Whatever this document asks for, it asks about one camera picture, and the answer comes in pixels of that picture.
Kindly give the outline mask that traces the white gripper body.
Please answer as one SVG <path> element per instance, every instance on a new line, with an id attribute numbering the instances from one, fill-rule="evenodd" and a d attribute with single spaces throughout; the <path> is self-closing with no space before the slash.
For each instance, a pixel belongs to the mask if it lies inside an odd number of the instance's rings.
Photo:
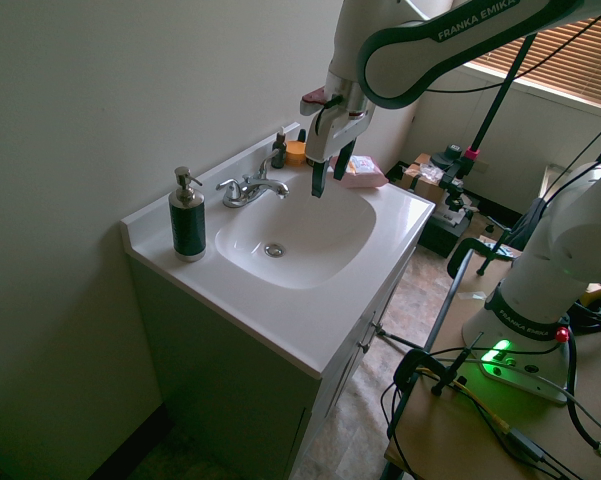
<path id="1" fill-rule="evenodd" d="M 368 128 L 373 116 L 373 106 L 368 105 L 363 114 L 352 117 L 345 108 L 334 106 L 315 117 L 306 141 L 306 157 L 324 163 L 355 140 Z"/>

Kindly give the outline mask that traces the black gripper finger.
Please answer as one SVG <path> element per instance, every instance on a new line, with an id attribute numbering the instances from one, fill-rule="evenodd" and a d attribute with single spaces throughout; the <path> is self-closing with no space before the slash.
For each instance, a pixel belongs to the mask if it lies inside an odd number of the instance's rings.
<path id="1" fill-rule="evenodd" d="M 355 147 L 356 139 L 351 140 L 339 152 L 338 159 L 334 167 L 334 179 L 340 181 L 346 172 L 348 163 Z"/>
<path id="2" fill-rule="evenodd" d="M 321 198 L 324 192 L 327 175 L 327 163 L 315 161 L 312 166 L 311 194 Z"/>

